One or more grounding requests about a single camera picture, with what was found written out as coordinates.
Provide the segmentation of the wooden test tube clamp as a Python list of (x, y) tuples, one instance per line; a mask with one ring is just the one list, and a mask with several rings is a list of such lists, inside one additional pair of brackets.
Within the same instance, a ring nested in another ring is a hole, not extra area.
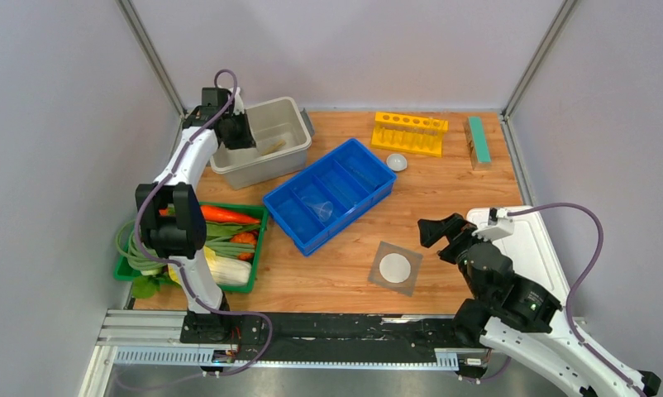
[(273, 154), (273, 153), (283, 149), (285, 147), (285, 145), (286, 145), (285, 140), (278, 140), (274, 144), (272, 144), (272, 145), (266, 147), (264, 150), (262, 150), (260, 155), (261, 156), (266, 156), (266, 155)]

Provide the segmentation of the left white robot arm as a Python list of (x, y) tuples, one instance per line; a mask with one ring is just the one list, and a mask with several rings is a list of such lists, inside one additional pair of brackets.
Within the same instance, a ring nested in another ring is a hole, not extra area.
[(206, 222), (195, 190), (208, 159), (225, 141), (213, 125), (221, 109), (200, 127), (186, 128), (165, 169), (150, 184), (136, 189), (138, 207), (133, 237), (149, 259), (178, 274), (188, 311), (203, 318), (202, 332), (212, 342), (228, 340), (234, 329), (221, 288), (215, 283), (204, 253)]

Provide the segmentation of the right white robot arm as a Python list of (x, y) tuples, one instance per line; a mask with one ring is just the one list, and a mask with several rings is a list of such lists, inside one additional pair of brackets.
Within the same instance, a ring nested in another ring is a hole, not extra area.
[(452, 320), (466, 347), (505, 353), (569, 396), (654, 396), (661, 379), (634, 369), (572, 317), (569, 285), (538, 208), (475, 208), (417, 223), (420, 242), (455, 265), (471, 296)]

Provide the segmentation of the clear glass test tube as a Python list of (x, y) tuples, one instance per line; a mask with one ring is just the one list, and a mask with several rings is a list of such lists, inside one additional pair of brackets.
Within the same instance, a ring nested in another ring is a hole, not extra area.
[(427, 149), (433, 156), (441, 154), (441, 122), (434, 119), (428, 119), (427, 129)]

